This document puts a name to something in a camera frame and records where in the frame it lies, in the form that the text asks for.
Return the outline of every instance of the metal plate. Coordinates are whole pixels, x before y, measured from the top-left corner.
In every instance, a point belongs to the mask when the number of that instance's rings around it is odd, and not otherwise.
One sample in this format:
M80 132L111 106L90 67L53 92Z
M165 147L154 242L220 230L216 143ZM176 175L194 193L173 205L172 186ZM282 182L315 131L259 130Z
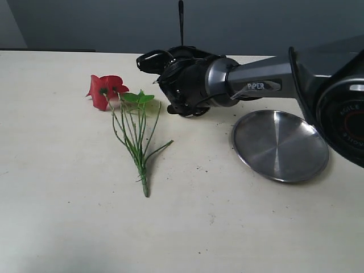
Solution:
M315 128L282 111L255 111L242 117L233 128L232 140L241 160L271 180L309 180L329 160L328 145Z

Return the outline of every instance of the stainless steel plate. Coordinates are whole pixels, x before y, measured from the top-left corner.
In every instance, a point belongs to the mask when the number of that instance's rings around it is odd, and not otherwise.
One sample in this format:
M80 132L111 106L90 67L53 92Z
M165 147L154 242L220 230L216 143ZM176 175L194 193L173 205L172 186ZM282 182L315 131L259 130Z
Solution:
M271 180L309 180L323 171L329 160L328 145L315 128L282 111L255 111L242 117L232 138L241 160Z

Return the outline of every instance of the table surface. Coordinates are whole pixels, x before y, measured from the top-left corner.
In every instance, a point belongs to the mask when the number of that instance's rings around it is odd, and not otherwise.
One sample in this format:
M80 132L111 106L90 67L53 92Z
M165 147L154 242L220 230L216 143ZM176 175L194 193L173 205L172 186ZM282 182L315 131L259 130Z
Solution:
M302 117L296 101L169 115L137 56L0 52L0 272L362 272L363 169L331 151L319 177L276 183L231 149L239 117ZM92 74L163 103L154 145L175 142L154 159L150 198L110 112L85 98Z

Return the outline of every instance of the gray wall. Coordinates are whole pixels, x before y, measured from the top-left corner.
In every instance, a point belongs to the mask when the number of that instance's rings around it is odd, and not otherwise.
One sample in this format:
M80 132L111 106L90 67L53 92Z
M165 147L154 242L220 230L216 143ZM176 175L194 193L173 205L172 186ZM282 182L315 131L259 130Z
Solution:
M0 48L26 48L6 0L0 0Z
M30 48L144 53L179 44L177 0L8 2ZM363 0L185 0L185 43L276 55L364 34L363 10Z

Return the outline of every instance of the antenna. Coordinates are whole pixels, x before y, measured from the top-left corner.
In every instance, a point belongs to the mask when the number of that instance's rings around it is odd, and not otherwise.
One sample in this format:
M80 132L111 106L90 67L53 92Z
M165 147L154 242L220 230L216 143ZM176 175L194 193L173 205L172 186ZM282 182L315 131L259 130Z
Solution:
M180 16L180 35L181 35L181 46L183 46L183 0L178 1L178 14Z

